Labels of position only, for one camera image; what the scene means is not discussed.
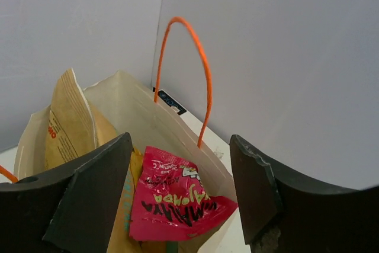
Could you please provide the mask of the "yellow snack packet barcode side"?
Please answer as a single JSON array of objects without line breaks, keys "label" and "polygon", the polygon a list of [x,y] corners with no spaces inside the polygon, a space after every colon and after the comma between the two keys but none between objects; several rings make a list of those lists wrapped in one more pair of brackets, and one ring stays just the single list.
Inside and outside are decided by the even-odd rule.
[{"label": "yellow snack packet barcode side", "polygon": [[[143,158],[143,154],[137,148],[133,148],[130,159],[130,172],[134,186],[133,196],[136,194],[137,183],[143,171]],[[133,238],[131,240],[134,242],[135,252],[166,252],[166,243],[164,242],[139,242]]]}]

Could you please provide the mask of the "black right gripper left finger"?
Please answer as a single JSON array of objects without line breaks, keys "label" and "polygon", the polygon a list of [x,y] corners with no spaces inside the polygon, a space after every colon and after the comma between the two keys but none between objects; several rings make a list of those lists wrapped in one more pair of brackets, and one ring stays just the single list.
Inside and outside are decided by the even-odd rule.
[{"label": "black right gripper left finger", "polygon": [[63,165],[1,183],[1,252],[106,252],[131,150],[123,133]]}]

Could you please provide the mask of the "tan popcorn chips bag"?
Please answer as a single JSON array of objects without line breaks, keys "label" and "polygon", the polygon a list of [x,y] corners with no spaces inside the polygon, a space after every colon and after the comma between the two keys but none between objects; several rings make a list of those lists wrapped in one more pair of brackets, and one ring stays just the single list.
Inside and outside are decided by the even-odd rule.
[{"label": "tan popcorn chips bag", "polygon": [[[73,69],[58,79],[53,91],[46,134],[44,169],[70,162],[104,145],[117,136],[114,126],[84,96]],[[108,252],[140,252],[129,237],[134,179],[128,168],[121,193]]]}]

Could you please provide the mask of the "small pink candy packet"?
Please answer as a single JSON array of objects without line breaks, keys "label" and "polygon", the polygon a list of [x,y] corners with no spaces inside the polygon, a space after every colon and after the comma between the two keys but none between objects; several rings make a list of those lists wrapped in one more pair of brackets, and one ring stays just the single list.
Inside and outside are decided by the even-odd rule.
[{"label": "small pink candy packet", "polygon": [[226,221],[237,203],[209,196],[196,164],[152,146],[131,210],[130,236],[137,241],[186,241]]}]

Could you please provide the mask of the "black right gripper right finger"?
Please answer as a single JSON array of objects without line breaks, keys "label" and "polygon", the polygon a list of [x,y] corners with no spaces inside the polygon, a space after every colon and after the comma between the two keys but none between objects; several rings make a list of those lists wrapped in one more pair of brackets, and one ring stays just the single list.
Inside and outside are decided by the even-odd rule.
[{"label": "black right gripper right finger", "polygon": [[229,146],[252,252],[378,251],[378,187],[353,190],[309,177],[237,134]]}]

